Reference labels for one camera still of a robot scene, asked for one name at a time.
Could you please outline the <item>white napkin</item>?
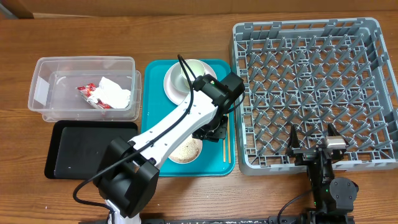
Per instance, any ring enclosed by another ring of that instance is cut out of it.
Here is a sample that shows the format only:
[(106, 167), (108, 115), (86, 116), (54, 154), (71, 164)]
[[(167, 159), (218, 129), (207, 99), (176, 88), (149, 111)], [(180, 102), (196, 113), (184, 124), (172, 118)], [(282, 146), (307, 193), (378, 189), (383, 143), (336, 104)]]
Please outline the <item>white napkin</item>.
[(112, 80), (102, 77), (99, 85), (88, 89), (86, 101), (101, 109), (124, 109), (129, 105), (131, 91), (122, 89)]

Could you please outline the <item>small white dish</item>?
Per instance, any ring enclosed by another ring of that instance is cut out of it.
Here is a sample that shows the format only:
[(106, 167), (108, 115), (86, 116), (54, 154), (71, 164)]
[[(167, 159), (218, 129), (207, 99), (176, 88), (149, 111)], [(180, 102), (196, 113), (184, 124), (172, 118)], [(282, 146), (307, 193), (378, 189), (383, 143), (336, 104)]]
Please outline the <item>small white dish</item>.
[(200, 155), (202, 147), (202, 140), (189, 136), (169, 155), (169, 159), (178, 164), (188, 164)]

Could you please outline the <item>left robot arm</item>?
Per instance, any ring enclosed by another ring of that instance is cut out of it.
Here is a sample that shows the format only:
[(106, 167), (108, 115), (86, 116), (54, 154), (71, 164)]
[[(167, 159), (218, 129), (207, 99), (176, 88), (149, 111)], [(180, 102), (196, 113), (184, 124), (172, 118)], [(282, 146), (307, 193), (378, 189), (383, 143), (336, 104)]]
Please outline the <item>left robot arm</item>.
[(108, 223), (139, 223), (155, 194), (160, 168), (188, 137), (217, 142), (226, 136), (227, 113), (244, 93), (244, 81), (230, 73), (221, 81), (199, 76), (188, 96), (146, 132), (110, 142), (93, 183), (110, 207)]

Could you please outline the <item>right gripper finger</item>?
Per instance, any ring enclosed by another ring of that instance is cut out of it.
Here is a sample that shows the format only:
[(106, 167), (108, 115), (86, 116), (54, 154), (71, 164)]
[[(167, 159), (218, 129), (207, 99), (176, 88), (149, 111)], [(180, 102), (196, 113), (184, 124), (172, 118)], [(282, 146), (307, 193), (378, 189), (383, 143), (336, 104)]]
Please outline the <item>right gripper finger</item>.
[(291, 125), (290, 137), (289, 137), (289, 148), (300, 148), (300, 141), (297, 136), (297, 129), (295, 125)]
[(332, 123), (327, 124), (328, 136), (341, 136)]

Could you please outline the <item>red snack wrapper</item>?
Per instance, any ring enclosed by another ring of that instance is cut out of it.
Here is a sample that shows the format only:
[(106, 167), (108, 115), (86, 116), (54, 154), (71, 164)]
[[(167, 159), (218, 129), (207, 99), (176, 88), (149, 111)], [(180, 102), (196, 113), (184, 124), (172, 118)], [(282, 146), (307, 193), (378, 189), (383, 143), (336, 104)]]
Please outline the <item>red snack wrapper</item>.
[(77, 87), (77, 90), (80, 92), (83, 99), (93, 108), (102, 110), (111, 109), (111, 106), (101, 99), (100, 90), (95, 86), (94, 83), (89, 83), (85, 86), (79, 86)]

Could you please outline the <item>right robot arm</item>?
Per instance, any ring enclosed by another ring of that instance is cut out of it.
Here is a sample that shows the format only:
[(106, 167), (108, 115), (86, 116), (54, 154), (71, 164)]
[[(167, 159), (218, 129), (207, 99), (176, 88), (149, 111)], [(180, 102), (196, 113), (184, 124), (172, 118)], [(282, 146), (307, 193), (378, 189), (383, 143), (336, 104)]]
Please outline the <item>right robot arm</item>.
[(296, 166), (305, 166), (311, 189), (286, 203), (277, 215), (282, 222), (282, 212), (296, 200), (312, 193), (314, 208), (306, 208), (294, 223), (354, 223), (348, 213), (354, 210), (359, 187), (345, 177), (336, 177), (333, 164), (341, 161), (348, 148), (347, 140), (329, 123), (327, 135), (320, 144), (310, 149), (300, 145), (297, 129), (291, 126), (286, 155), (295, 158)]

